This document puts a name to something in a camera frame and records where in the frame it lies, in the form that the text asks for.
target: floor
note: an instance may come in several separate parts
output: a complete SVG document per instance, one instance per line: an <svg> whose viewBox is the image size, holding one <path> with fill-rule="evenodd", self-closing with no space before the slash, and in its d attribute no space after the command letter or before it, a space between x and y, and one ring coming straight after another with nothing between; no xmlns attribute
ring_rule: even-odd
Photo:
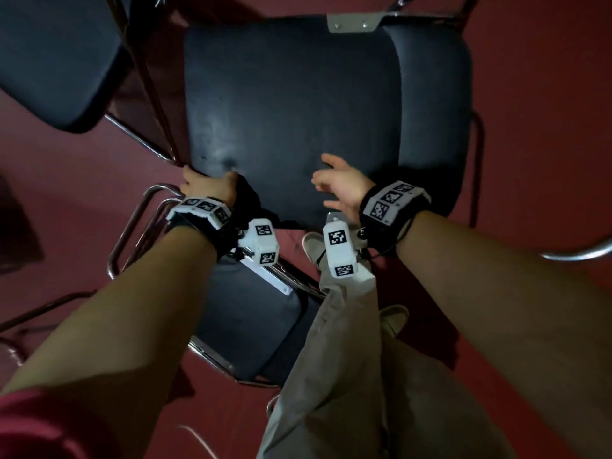
<svg viewBox="0 0 612 459"><path fill-rule="evenodd" d="M282 16L373 11L391 0L239 1L250 8L246 12ZM530 250L572 249L611 233L612 214L605 208L612 195L611 8L612 0L481 0L475 10L465 37L474 58L475 108L487 130L479 231ZM177 169L109 123L85 135L64 134L2 93L0 174L45 252L43 262L0 277L0 321L65 293L103 286L108 253L142 192L155 182L180 180ZM470 176L471 167L452 214L459 222L468 215ZM287 235L283 253L299 262L303 258L292 252L297 239ZM612 258L576 267L612 288ZM457 377L519 457L574 457L467 341L459 337L455 344L417 285L408 282L405 293L413 310L407 338L455 363ZM405 296L386 294L381 301ZM6 337L32 351L77 305ZM447 338L452 354L430 345ZM207 457L178 425L193 427L220 458L255 455L273 391L233 384L190 353L182 369L178 398L160 417L148 459ZM0 357L0 386L13 370Z"/></svg>

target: leg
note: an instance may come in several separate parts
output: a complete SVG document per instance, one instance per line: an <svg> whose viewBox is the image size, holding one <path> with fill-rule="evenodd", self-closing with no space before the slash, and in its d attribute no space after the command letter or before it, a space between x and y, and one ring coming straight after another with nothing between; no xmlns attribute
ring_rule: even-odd
<svg viewBox="0 0 612 459"><path fill-rule="evenodd" d="M367 266L336 280L322 259L320 286L327 297L280 393L258 458L381 454L380 325L376 281Z"/></svg>
<svg viewBox="0 0 612 459"><path fill-rule="evenodd" d="M382 333L392 458L514 457L466 387L439 361Z"/></svg>

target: red sleeve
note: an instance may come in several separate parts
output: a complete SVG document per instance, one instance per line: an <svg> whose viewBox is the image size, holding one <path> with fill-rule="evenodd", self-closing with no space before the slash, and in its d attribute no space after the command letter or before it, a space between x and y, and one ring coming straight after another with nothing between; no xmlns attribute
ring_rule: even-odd
<svg viewBox="0 0 612 459"><path fill-rule="evenodd" d="M0 459L117 459L109 427L88 409L39 389L0 397Z"/></svg>

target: black and white square marker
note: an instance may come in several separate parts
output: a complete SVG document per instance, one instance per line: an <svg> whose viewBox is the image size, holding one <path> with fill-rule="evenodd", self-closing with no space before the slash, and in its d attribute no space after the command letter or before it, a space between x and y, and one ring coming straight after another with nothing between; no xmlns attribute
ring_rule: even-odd
<svg viewBox="0 0 612 459"><path fill-rule="evenodd" d="M271 264L276 258L276 253L262 253L259 259L260 264Z"/></svg>
<svg viewBox="0 0 612 459"><path fill-rule="evenodd" d="M327 237L329 238L330 245L340 245L341 243L346 243L346 234L343 230L330 232L327 234Z"/></svg>
<svg viewBox="0 0 612 459"><path fill-rule="evenodd" d="M219 222L221 222L222 224L225 224L228 220L230 220L229 216L225 214L223 208L217 209L214 212L214 215L217 216L217 219L219 219Z"/></svg>
<svg viewBox="0 0 612 459"><path fill-rule="evenodd" d="M197 208L203 209L205 211L212 211L216 207L217 207L216 204L212 204L211 202L208 202L208 201L202 201L197 206Z"/></svg>
<svg viewBox="0 0 612 459"><path fill-rule="evenodd" d="M413 188L414 188L414 185L409 185L409 184L399 184L393 187L394 190L397 190L398 192L402 192L402 193L409 192Z"/></svg>
<svg viewBox="0 0 612 459"><path fill-rule="evenodd" d="M270 225L256 225L255 230L257 231L257 235L272 235Z"/></svg>
<svg viewBox="0 0 612 459"><path fill-rule="evenodd" d="M399 200L402 197L403 193L394 192L393 190L389 190L381 199L388 203L393 204L395 201Z"/></svg>
<svg viewBox="0 0 612 459"><path fill-rule="evenodd" d="M336 271L336 277L351 275L354 272L352 264L349 264L348 266L334 267L333 269Z"/></svg>
<svg viewBox="0 0 612 459"><path fill-rule="evenodd" d="M374 219L378 219L379 221L382 221L384 218L384 215L387 214L388 210L389 210L388 204L377 201L374 207L372 208L372 211L370 212L370 216L372 216Z"/></svg>

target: hand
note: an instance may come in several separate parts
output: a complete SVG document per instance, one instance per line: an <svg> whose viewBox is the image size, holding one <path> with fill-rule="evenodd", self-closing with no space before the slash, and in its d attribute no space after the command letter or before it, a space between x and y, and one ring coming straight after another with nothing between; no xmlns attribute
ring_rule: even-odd
<svg viewBox="0 0 612 459"><path fill-rule="evenodd" d="M229 208L236 202L236 182L238 174L228 172L223 177L206 177L198 174L189 166L183 167L185 184L180 186L180 191L185 196L195 196L198 198L217 198L223 201Z"/></svg>
<svg viewBox="0 0 612 459"><path fill-rule="evenodd" d="M319 192L333 193L338 198L338 201L323 201L323 205L342 211L348 219L359 224L359 205L376 184L339 156L322 154L321 161L333 169L316 171L311 182Z"/></svg>

